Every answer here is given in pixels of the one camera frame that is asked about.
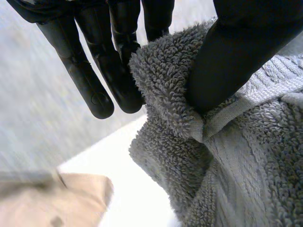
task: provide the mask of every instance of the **tan fabric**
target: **tan fabric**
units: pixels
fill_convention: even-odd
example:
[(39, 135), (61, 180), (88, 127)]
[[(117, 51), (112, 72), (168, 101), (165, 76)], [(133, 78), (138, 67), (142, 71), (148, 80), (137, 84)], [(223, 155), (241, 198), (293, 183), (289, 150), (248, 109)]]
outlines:
[(54, 175), (45, 184), (1, 183), (0, 226), (97, 227), (113, 192), (105, 176)]

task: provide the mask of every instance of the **terry cloth towel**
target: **terry cloth towel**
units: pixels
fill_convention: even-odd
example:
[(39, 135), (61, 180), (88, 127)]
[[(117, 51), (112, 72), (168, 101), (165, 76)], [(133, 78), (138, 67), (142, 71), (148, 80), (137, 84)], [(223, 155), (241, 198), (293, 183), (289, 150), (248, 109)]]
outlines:
[(303, 226), (303, 54), (274, 56), (200, 117), (185, 84), (214, 21), (133, 55), (148, 118), (130, 155), (167, 192), (184, 227)]
[(2, 227), (97, 227), (113, 192), (101, 175), (22, 174), (1, 174)]

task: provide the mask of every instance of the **gray towel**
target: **gray towel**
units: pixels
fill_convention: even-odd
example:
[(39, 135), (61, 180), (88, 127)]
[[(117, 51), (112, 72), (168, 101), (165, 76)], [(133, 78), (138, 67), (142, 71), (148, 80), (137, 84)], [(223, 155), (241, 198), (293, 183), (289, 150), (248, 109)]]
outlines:
[(214, 20), (133, 55), (148, 119), (130, 155), (185, 227), (303, 226), (303, 54), (274, 56), (200, 117), (185, 83)]

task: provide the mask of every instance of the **gray floor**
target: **gray floor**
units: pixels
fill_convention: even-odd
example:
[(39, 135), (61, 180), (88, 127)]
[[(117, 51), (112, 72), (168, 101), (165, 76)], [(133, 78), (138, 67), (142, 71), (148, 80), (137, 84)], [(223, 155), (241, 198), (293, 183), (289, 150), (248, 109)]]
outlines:
[[(176, 0), (170, 30), (214, 14), (211, 0)], [(138, 40), (146, 44), (142, 13)], [(115, 107), (109, 119), (95, 119), (36, 25), (0, 0), (0, 170), (57, 166), (143, 114)]]

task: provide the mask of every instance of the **white surface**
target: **white surface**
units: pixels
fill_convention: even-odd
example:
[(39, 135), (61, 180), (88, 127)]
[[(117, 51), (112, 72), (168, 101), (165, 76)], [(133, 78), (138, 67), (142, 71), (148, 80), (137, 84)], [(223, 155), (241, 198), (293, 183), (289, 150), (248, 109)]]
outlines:
[(146, 116), (121, 128), (61, 165), (62, 172), (108, 176), (115, 194), (100, 227), (176, 227), (167, 194), (129, 157)]

